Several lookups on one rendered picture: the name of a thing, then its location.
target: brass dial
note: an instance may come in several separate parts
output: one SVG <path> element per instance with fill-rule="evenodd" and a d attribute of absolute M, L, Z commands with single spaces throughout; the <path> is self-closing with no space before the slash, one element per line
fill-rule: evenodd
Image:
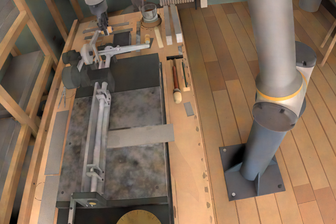
<path fill-rule="evenodd" d="M 151 212 L 134 210 L 124 214 L 117 224 L 161 224 L 161 222 Z"/>

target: protractor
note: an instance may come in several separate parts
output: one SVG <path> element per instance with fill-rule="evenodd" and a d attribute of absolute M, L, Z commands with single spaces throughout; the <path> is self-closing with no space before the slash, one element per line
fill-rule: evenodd
<path fill-rule="evenodd" d="M 133 210 L 124 214 L 117 224 L 161 224 L 159 219 L 151 212 Z"/>

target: wooden stool leg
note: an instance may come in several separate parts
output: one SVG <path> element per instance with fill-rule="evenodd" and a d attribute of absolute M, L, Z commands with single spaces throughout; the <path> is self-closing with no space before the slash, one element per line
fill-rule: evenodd
<path fill-rule="evenodd" d="M 326 44 L 326 42 L 328 41 L 328 39 L 331 35 L 331 32 L 334 30 L 335 27 L 336 27 L 336 19 L 335 19 L 334 23 L 332 24 L 330 30 L 328 31 L 328 33 L 326 35 L 326 38 L 323 40 L 323 43 L 321 44 L 321 48 L 324 47 L 324 45 Z"/>
<path fill-rule="evenodd" d="M 326 61 L 327 61 L 327 59 L 328 59 L 328 57 L 329 57 L 329 54 L 330 54 L 332 48 L 334 47 L 335 43 L 336 43 L 336 35 L 335 35 L 334 38 L 332 39 L 332 42 L 331 42 L 331 44 L 330 44 L 330 46 L 329 46 L 329 48 L 328 48 L 328 50 L 327 50 L 327 53 L 326 53 L 326 55 L 324 56 L 324 59 L 323 59 L 323 61 L 322 61 L 322 63 L 321 63 L 321 67 L 323 67 L 324 64 L 326 63 Z"/>

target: yellow ring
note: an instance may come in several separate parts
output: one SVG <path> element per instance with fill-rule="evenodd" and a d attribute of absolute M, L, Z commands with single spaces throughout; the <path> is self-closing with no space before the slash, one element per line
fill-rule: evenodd
<path fill-rule="evenodd" d="M 300 72 L 301 75 L 302 75 L 302 78 L 304 79 L 304 81 L 306 82 L 306 86 L 308 85 L 307 84 L 307 80 L 306 80 L 306 77 L 302 74 L 302 72 Z M 267 96 L 263 93 L 261 93 L 258 88 L 257 88 L 257 92 L 262 96 L 264 97 L 265 99 L 269 99 L 271 101 L 285 101 L 287 99 L 290 99 L 290 98 L 293 98 L 294 96 L 298 95 L 298 93 L 301 91 L 302 89 L 302 86 L 303 86 L 303 83 L 301 85 L 301 87 L 299 88 L 299 90 L 297 90 L 295 93 L 293 93 L 292 95 L 289 95 L 289 96 L 286 96 L 286 97 L 270 97 L 270 96 Z"/>

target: mottled metal surface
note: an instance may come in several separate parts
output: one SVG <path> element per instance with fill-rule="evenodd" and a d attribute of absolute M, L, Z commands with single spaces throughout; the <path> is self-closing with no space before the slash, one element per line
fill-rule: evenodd
<path fill-rule="evenodd" d="M 160 87 L 111 94 L 109 130 L 161 124 Z"/>
<path fill-rule="evenodd" d="M 57 201 L 70 201 L 71 193 L 80 192 L 91 103 L 92 97 L 77 98 L 73 103 Z"/>
<path fill-rule="evenodd" d="M 108 149 L 104 197 L 167 196 L 164 144 Z"/>

